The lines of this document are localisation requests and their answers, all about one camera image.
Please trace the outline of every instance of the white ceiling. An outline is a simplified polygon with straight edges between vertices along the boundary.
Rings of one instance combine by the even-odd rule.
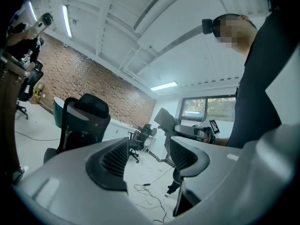
[[[244,14],[260,27],[268,12],[267,0],[31,2],[37,16],[45,12],[53,15],[54,23],[48,34],[154,98],[235,86],[243,74],[245,58],[218,44],[213,35],[184,37],[200,26],[204,18],[213,19],[224,13]],[[72,38],[67,35],[62,5],[68,5]],[[150,90],[173,81],[178,87]]]

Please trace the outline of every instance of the brick wall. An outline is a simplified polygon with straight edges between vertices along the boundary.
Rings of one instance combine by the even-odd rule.
[[[110,70],[55,38],[43,34],[45,43],[39,60],[43,63],[45,98],[41,103],[52,109],[54,97],[65,100],[91,93],[109,105],[110,116],[136,126],[148,123],[155,100]]]

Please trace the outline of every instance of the white floor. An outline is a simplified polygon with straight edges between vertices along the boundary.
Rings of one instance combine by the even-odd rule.
[[[20,105],[27,108],[29,119],[26,120],[25,115],[17,111],[15,117],[16,132],[38,140],[58,139],[56,141],[34,141],[19,133],[15,134],[19,160],[26,170],[24,174],[24,177],[26,177],[43,165],[43,158],[47,148],[58,147],[60,142],[60,128],[55,125],[54,117],[39,105],[32,105],[29,102],[20,103]],[[128,196],[130,200],[137,204],[137,209],[150,221],[154,219],[162,221],[165,212],[160,207],[159,201],[136,192],[134,185],[152,183],[170,169],[151,186],[147,187],[153,196],[160,199],[167,212],[165,222],[170,221],[170,219],[173,219],[173,210],[176,206],[179,190],[169,197],[165,197],[165,193],[168,190],[167,186],[173,181],[174,169],[164,162],[157,162],[156,159],[147,153],[139,154],[138,158],[140,162],[137,164],[130,157],[125,168],[124,180],[127,183]]]

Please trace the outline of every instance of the fluorescent light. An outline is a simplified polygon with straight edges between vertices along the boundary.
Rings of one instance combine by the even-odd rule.
[[[31,4],[30,1],[29,1],[29,7],[30,7],[30,10],[31,10],[31,13],[32,13],[32,16],[33,16],[34,20],[37,21],[37,17],[36,17],[36,15],[34,14],[33,7],[32,7],[32,4]]]
[[[66,28],[67,28],[67,34],[71,38],[72,37],[72,33],[71,33],[71,29],[70,29],[70,23],[69,23],[67,6],[62,6],[62,12],[64,14],[65,24],[66,24]]]
[[[156,91],[156,90],[160,90],[160,89],[164,89],[164,88],[170,88],[170,87],[174,87],[174,86],[178,86],[178,84],[176,82],[171,82],[171,83],[167,83],[167,84],[164,84],[164,85],[157,86],[155,88],[151,88],[151,90]]]

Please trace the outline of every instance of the window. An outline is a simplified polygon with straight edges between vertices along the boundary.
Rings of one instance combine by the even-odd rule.
[[[235,95],[184,98],[179,117],[180,124],[200,125],[206,119],[233,122],[234,106]]]

